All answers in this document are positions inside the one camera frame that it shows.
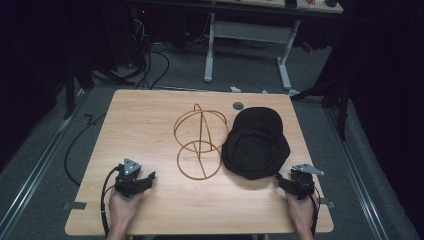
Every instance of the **metal rail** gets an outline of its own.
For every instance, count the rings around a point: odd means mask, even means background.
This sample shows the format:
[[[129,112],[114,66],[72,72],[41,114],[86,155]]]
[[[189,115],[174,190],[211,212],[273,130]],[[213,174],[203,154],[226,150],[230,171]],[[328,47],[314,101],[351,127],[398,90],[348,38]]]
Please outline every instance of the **metal rail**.
[[[368,224],[370,225],[371,231],[374,234],[375,239],[389,239],[384,229],[383,223],[380,220],[377,209],[371,196],[362,181],[361,174],[359,173],[355,161],[350,153],[348,145],[340,137],[337,130],[337,119],[331,109],[324,109],[327,120],[331,123],[331,129],[333,130],[334,136],[337,138],[339,147],[344,155],[346,167],[349,173],[349,177],[352,181],[353,188],[355,189],[356,195],[358,196],[359,203],[361,204],[362,210],[364,211],[365,217],[367,218]]]
[[[78,99],[75,110],[72,114],[69,115],[66,120],[61,123],[59,128],[56,130],[55,134],[50,139],[46,149],[38,160],[37,165],[32,170],[28,179],[22,186],[21,190],[19,191],[18,195],[16,196],[15,200],[7,211],[6,215],[1,220],[0,239],[6,240],[12,233],[12,230],[18,222],[20,216],[22,215],[22,212],[25,210],[28,202],[30,201],[35,190],[37,190],[38,185],[40,184],[47,169],[49,168],[60,140],[66,132],[66,129],[68,128],[69,124],[72,122],[72,119],[75,116],[77,109],[87,99],[87,95],[88,93],[84,92],[83,90],[79,91],[77,95]]]

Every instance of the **gray carpet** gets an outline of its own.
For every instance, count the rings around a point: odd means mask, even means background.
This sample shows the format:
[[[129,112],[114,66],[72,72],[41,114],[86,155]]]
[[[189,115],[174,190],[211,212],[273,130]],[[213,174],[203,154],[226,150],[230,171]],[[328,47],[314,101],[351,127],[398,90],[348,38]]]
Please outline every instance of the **gray carpet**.
[[[154,47],[156,50],[164,48],[164,45]],[[214,79],[211,83],[204,83],[206,50],[191,48],[178,50],[169,46],[163,54],[169,58],[170,67],[156,86],[226,92],[230,91],[230,86],[236,86],[242,92],[261,92],[264,88],[269,93],[287,93],[282,88],[275,58],[270,57],[275,54],[274,48],[278,46],[260,50],[239,47],[232,53],[216,53]],[[217,50],[229,51],[231,46]],[[258,54],[258,51],[269,54],[265,54],[266,57],[264,57]],[[330,51],[331,49],[327,48],[308,54],[302,49],[292,50],[287,68],[294,89],[300,91],[313,86]],[[151,56],[152,68],[147,78],[150,84],[166,69],[166,61],[162,56],[158,54]],[[121,69],[120,73],[125,74],[127,71]],[[67,203],[73,202],[78,191],[78,187],[65,174],[64,157],[73,139],[87,126],[88,117],[85,115],[92,114],[94,118],[97,118],[106,113],[114,91],[122,88],[130,87],[96,81],[95,88],[90,93],[86,93],[87,99],[76,112],[54,152],[50,166],[11,231],[9,239],[104,239],[103,237],[71,237],[64,232],[69,211],[63,208]],[[334,126],[328,120],[328,110],[322,109],[317,100],[319,97],[294,102],[312,160],[326,173],[324,177],[320,177],[325,196],[335,203],[335,207],[330,209],[335,225],[334,230],[331,233],[317,234],[316,239],[374,239],[349,177],[338,138],[332,131]],[[0,216],[6,214],[43,154],[49,139],[62,124],[65,113],[63,91],[58,95],[58,101],[58,105],[40,120],[21,150],[1,173],[0,182],[3,184],[0,186],[2,193]],[[69,171],[77,181],[82,179],[101,125],[102,120],[88,128],[75,142],[69,153]],[[419,239],[405,217],[384,173],[381,172],[352,105],[349,106],[346,137],[350,152],[375,202],[388,238]],[[271,239],[295,239],[295,236],[274,234],[271,235]]]

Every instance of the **hand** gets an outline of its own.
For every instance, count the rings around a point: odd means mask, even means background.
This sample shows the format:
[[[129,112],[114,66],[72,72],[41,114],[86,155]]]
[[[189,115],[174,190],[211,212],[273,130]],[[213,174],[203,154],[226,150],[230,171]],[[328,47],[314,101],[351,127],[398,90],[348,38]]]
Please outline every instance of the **hand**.
[[[107,236],[108,240],[124,239],[128,226],[134,219],[137,208],[143,197],[143,192],[134,195],[132,198],[126,198],[121,193],[112,188],[109,198],[109,210],[112,224]]]
[[[299,240],[314,239],[311,231],[314,206],[310,198],[297,200],[295,196],[286,192],[289,204],[289,215],[293,222]]]

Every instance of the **wooden table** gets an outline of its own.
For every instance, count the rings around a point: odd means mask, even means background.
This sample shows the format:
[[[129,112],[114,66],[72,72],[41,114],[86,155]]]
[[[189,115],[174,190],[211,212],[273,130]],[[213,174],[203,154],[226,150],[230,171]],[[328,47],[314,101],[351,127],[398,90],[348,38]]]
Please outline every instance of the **wooden table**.
[[[181,149],[174,137],[174,124],[199,104],[203,110],[225,115],[231,130],[238,110],[266,106],[276,110],[284,125],[291,154],[280,170],[287,177],[292,165],[310,163],[290,98],[281,94],[218,93],[118,90],[111,102],[102,130],[78,191],[76,202],[87,203],[84,210],[71,211],[66,224],[69,235],[103,235],[100,194],[103,182],[124,157],[142,164],[141,178],[156,171],[153,187],[145,192],[129,234],[259,234],[293,232],[287,200],[274,177],[250,181],[227,170],[224,165],[207,180],[192,180],[177,167]],[[223,122],[207,115],[212,142],[226,138]],[[181,142],[198,140],[199,117],[188,119],[177,131]],[[182,154],[181,161],[190,159]],[[219,154],[202,154],[206,171],[219,163]],[[196,161],[182,163],[186,171],[200,171]],[[113,185],[113,175],[109,185]],[[317,188],[322,190],[314,176]],[[317,232],[329,232],[333,222],[328,208],[321,206]]]

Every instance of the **desk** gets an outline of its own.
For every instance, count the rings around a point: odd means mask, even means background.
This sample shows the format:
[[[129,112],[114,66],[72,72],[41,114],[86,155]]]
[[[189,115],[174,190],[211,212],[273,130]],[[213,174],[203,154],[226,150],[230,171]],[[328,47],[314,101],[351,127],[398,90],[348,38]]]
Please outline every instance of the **desk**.
[[[222,3],[232,3],[240,5],[253,5],[260,7],[270,7],[277,9],[291,9],[292,11],[312,11],[312,12],[326,12],[326,13],[342,13],[343,8],[340,4],[332,8],[328,7],[324,0],[316,0],[314,4],[309,5],[306,0],[297,0],[297,8],[287,8],[285,7],[284,0],[214,0],[213,3],[222,2]],[[206,66],[205,66],[205,82],[212,81],[213,73],[213,52],[214,52],[214,39],[215,37],[223,38],[235,38],[241,40],[252,40],[252,41],[262,41],[262,42],[272,42],[272,43],[282,43],[285,44],[283,51],[281,52],[280,57],[277,57],[277,64],[280,70],[281,81],[283,86],[287,90],[292,90],[289,76],[286,69],[286,61],[289,56],[290,49],[293,45],[294,38],[300,24],[300,20],[295,20],[291,28],[282,28],[274,26],[264,26],[264,25],[254,25],[254,24],[244,24],[244,23],[235,23],[227,21],[215,21],[215,14],[211,13],[211,21],[209,28],[209,48],[208,54],[206,57]]]
[[[199,104],[204,110],[225,115],[229,129],[240,102],[245,108],[266,106],[282,120],[291,154],[280,170],[287,177],[292,165],[310,163],[290,98],[281,94],[119,90],[93,150],[75,201],[87,203],[85,210],[71,211],[66,224],[69,235],[103,235],[100,193],[109,171],[128,157],[142,164],[141,177],[156,171],[153,187],[145,192],[129,234],[260,234],[293,232],[287,200],[274,177],[255,181],[238,176],[224,166],[210,179],[185,177],[177,167],[181,149],[174,138],[174,124]],[[221,121],[208,118],[213,142],[223,142]],[[182,138],[189,139],[198,125],[188,124]],[[219,161],[218,155],[211,159]],[[314,176],[321,192],[318,179]],[[109,185],[115,182],[114,176]],[[327,206],[321,206],[317,232],[329,232],[333,222]]]

